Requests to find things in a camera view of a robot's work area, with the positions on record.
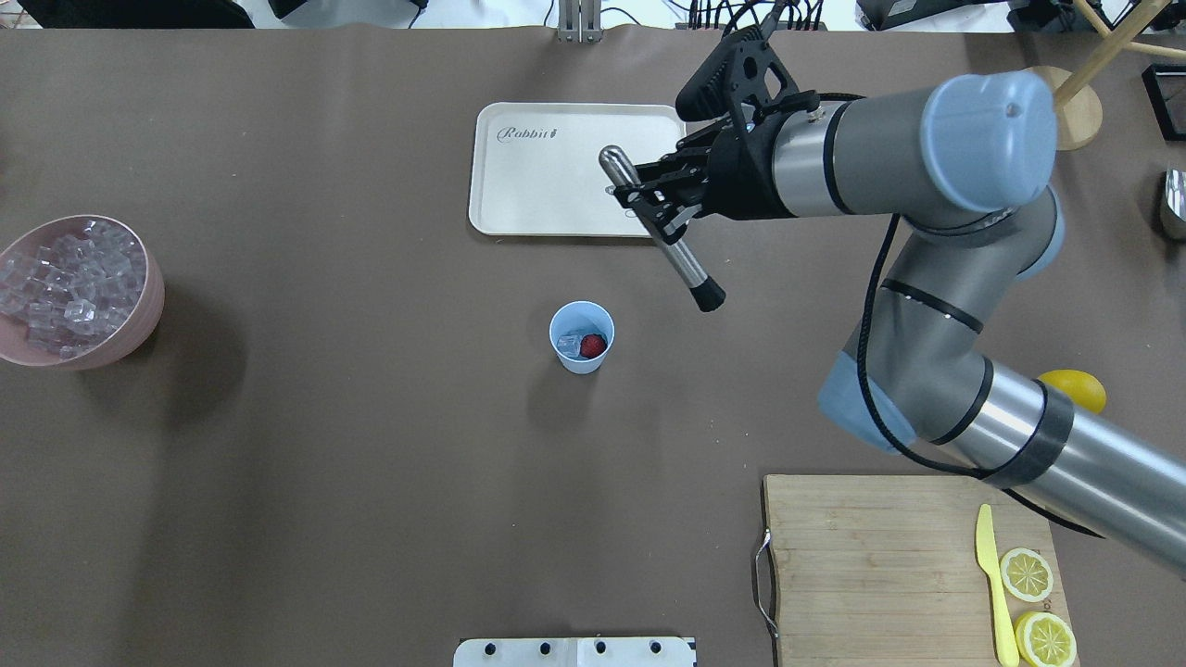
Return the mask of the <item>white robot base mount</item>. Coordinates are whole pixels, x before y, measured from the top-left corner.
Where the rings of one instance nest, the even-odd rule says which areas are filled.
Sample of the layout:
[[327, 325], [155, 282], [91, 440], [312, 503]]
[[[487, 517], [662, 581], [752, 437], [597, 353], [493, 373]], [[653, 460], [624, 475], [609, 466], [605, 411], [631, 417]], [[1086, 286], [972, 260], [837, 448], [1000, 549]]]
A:
[[694, 640], [588, 636], [463, 640], [453, 666], [699, 666]]

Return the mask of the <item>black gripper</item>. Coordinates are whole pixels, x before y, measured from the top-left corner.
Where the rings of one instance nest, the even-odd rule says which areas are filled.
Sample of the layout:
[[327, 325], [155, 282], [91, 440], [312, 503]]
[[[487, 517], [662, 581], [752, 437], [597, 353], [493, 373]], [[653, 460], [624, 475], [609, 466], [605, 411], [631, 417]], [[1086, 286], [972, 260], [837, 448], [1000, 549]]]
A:
[[[617, 185], [613, 195], [626, 201], [642, 193], [664, 202], [635, 199], [630, 208], [657, 244], [681, 244], [695, 217], [720, 215], [728, 220], [788, 220], [774, 185], [774, 144], [782, 128], [769, 120], [741, 132], [728, 120], [691, 132], [681, 140], [682, 150], [707, 148], [706, 164], [681, 157], [636, 165], [639, 182]], [[680, 207], [670, 201], [700, 201]]]

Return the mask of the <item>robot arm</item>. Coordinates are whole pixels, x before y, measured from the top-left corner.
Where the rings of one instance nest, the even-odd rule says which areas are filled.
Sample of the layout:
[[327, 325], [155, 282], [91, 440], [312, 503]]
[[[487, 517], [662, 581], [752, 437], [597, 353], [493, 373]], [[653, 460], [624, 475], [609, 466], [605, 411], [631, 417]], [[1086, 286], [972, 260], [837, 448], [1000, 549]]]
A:
[[1182, 460], [986, 358], [976, 338], [1012, 284], [1046, 269], [1066, 222], [1050, 185], [1054, 97], [1029, 71], [863, 97], [738, 84], [655, 163], [598, 155], [704, 312], [723, 288], [687, 249], [691, 220], [887, 214], [910, 236], [876, 258], [863, 315], [820, 390], [849, 434], [980, 479], [1029, 510], [1182, 574]]

